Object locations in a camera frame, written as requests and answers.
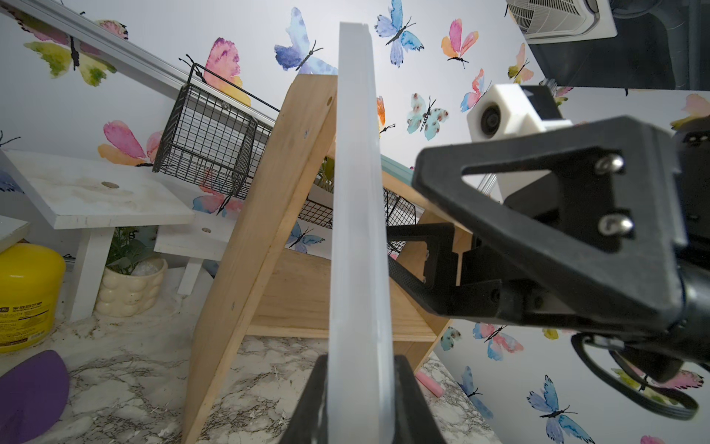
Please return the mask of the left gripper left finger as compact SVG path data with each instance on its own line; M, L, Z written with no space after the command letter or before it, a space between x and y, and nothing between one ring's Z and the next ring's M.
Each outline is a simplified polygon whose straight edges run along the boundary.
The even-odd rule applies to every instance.
M327 354L318 357L280 444L326 444Z

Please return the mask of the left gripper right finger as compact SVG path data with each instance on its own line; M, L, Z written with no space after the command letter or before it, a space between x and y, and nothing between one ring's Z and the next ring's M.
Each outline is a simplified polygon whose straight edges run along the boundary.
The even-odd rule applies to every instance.
M395 444L445 444L412 368L404 355L394 356Z

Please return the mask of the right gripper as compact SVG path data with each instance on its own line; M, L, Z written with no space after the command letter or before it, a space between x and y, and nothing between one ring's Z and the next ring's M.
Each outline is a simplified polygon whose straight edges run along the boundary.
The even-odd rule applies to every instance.
M451 223L390 226L388 240L424 243L423 278L390 258L389 275L427 313L567 327L628 344L706 344L709 275L682 258L688 239L676 190L680 166L665 131L612 118L554 131L543 142L557 182L538 205L503 203L465 172L500 148L460 144L417 157L412 184L481 245L457 283Z

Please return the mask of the clear case shelf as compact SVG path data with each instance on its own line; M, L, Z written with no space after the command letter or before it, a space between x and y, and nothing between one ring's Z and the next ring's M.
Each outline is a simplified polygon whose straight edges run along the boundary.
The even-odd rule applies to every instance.
M327 370L327 440L395 436L393 337L373 42L367 25L339 27L334 220Z

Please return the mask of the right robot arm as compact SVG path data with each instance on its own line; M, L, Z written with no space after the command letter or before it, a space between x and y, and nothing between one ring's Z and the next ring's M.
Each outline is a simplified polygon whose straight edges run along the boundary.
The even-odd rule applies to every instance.
M428 148L413 188L446 223L393 227L422 242L427 312L576 332L664 380L709 361L709 129L633 118Z

